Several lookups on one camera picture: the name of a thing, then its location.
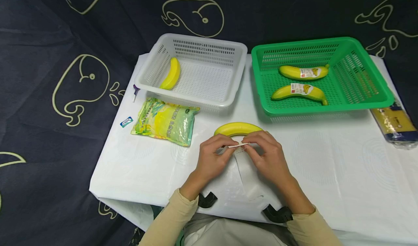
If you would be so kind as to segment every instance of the green plastic basket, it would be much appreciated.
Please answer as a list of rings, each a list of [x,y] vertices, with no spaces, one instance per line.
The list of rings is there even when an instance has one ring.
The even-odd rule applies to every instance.
[[[258,45],[251,56],[261,106],[269,116],[383,108],[394,101],[366,50],[351,37]],[[328,75],[315,81],[292,80],[278,71],[281,65],[307,68],[326,64]],[[329,105],[304,97],[271,100],[274,91],[291,83],[318,87]]]

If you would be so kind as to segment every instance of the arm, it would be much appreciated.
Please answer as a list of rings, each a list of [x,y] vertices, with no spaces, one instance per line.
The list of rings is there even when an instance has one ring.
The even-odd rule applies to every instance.
[[[176,243],[182,228],[197,210],[200,191],[223,172],[235,149],[228,148],[222,155],[217,155],[216,150],[236,144],[228,136],[218,134],[200,145],[196,169],[171,196],[168,205],[152,222],[139,246],[173,246]]]
[[[250,145],[244,149],[254,165],[268,180],[275,184],[292,211],[293,221],[288,229],[300,246],[342,246],[327,222],[303,193],[287,166],[281,144],[264,131],[250,133],[242,142],[256,143],[264,154],[259,155]]]

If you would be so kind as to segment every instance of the white tablecloth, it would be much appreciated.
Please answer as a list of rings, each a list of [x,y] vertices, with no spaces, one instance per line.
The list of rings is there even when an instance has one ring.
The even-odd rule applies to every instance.
[[[132,102],[134,79],[145,59],[146,54],[138,58],[90,183],[96,197],[129,221],[146,230],[152,222],[146,204],[167,204],[195,169],[199,144],[224,123],[248,122],[281,142],[292,174],[328,224],[344,231],[338,232],[344,244],[386,245],[366,240],[392,241],[388,245],[418,243],[418,149],[401,150],[387,143],[370,111],[267,117],[259,106],[251,56],[247,55],[241,86],[229,112],[198,113],[192,144],[181,147],[130,134],[149,95],[140,90]],[[373,59],[390,81],[383,61]],[[128,117],[134,122],[121,127]],[[267,196],[248,200],[235,160],[202,193],[206,196],[210,191],[217,202],[198,212],[269,222],[262,210],[268,204],[281,207],[278,199]]]

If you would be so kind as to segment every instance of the plastic bag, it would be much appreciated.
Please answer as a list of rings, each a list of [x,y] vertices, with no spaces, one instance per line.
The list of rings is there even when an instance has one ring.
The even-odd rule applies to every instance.
[[[418,131],[395,99],[393,105],[371,109],[385,139],[398,148],[412,149],[418,145]]]
[[[165,103],[149,97],[142,105],[131,134],[148,135],[181,146],[190,146],[194,114],[199,110],[198,107]]]

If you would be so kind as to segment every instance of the banana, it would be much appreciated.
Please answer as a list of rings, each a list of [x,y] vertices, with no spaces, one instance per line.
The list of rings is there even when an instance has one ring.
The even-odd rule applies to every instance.
[[[180,77],[180,62],[173,57],[170,62],[170,71],[167,77],[161,83],[160,88],[165,90],[171,90],[176,85]]]
[[[279,71],[282,75],[286,76],[287,78],[307,81],[317,80],[325,77],[326,75],[328,75],[328,67],[329,65],[317,66],[312,68],[299,68],[290,65],[282,65],[281,67],[279,67]]]
[[[262,128],[259,128],[258,126],[250,124],[250,123],[234,122],[234,123],[224,124],[221,127],[217,128],[213,135],[217,135],[217,134],[224,134],[226,136],[248,135],[249,133],[252,133],[255,131],[262,131]]]
[[[324,92],[318,87],[311,85],[292,83],[289,86],[277,89],[271,96],[272,100],[280,100],[286,97],[306,97],[311,100],[321,101],[324,106],[328,105]]]

